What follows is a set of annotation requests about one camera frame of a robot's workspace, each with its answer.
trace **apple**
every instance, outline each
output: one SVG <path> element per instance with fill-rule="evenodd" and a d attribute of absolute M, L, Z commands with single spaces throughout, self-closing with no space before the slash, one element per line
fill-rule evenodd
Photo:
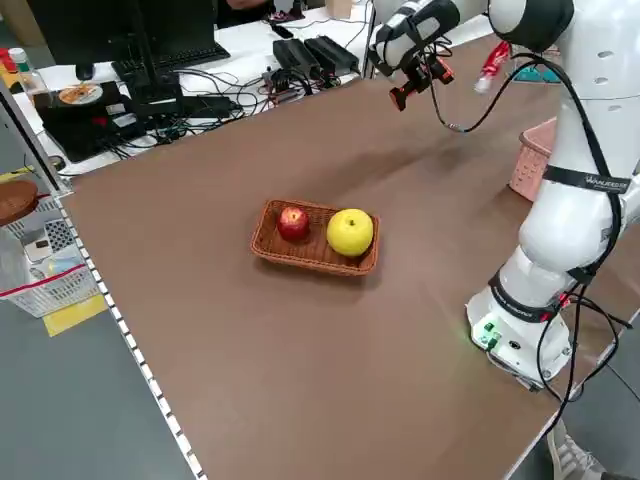
<path fill-rule="evenodd" d="M 276 223 L 280 236 L 289 242 L 303 240 L 309 235 L 309 215 L 298 207 L 286 207 Z"/>
<path fill-rule="evenodd" d="M 373 241 L 373 221 L 362 210 L 349 208 L 336 213 L 327 226 L 327 242 L 345 257 L 357 257 Z"/>

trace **yellow paper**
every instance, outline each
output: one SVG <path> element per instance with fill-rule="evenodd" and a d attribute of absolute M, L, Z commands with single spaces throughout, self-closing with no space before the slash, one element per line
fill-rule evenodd
<path fill-rule="evenodd" d="M 96 316 L 107 309 L 102 295 L 94 295 L 80 303 L 70 305 L 62 310 L 43 317 L 49 336 L 53 337 L 74 327 L 85 320 Z"/>

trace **wooden board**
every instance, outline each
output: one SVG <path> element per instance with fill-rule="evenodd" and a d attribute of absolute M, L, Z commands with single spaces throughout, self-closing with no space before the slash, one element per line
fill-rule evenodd
<path fill-rule="evenodd" d="M 438 86 L 449 121 L 484 110 L 472 85 L 495 44 L 455 49 L 458 78 Z M 399 113 L 388 89 L 355 82 L 153 149 L 63 200 L 209 478 L 496 479 L 556 410 L 472 345 L 464 305 L 517 244 L 518 135 L 555 115 L 559 89 L 513 85 L 465 136 L 428 93 Z M 379 215 L 375 272 L 256 259 L 269 198 Z M 637 241 L 592 288 L 627 318 Z M 584 374 L 610 335 L 601 320 L 581 331 Z"/>

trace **wicker basket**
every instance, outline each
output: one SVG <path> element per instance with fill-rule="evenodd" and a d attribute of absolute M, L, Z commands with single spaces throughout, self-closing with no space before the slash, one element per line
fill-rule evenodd
<path fill-rule="evenodd" d="M 556 119 L 533 127 L 520 135 L 520 155 L 509 186 L 523 197 L 535 200 L 555 140 Z"/>
<path fill-rule="evenodd" d="M 276 223 L 285 207 L 298 207 L 309 215 L 311 233 L 306 241 L 287 242 L 278 233 Z M 333 251 L 326 239 L 329 220 L 340 210 L 307 202 L 271 200 L 265 205 L 258 227 L 253 234 L 251 251 L 270 262 L 334 275 L 367 275 L 373 271 L 378 261 L 380 221 L 377 217 L 370 215 L 373 220 L 373 241 L 368 250 L 356 258 L 345 257 Z"/>

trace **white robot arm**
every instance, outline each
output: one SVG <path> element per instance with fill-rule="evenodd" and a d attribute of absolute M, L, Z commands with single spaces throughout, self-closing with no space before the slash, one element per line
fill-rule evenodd
<path fill-rule="evenodd" d="M 585 272 L 615 243 L 615 232 L 610 237 L 616 224 L 622 232 L 640 222 L 640 3 L 407 2 L 374 31 L 369 57 L 385 75 L 402 69 L 409 76 L 426 45 L 487 8 L 504 40 L 534 52 L 558 46 L 582 106 L 581 111 L 565 90 L 549 167 L 520 229 L 520 245 L 467 305 L 474 343 L 540 387 L 572 353 L 558 314 L 563 293 L 588 283 Z M 594 134 L 589 138 L 587 127 Z M 605 175 L 602 162 L 596 163 L 598 152 Z M 618 199 L 622 212 L 616 222 Z"/>

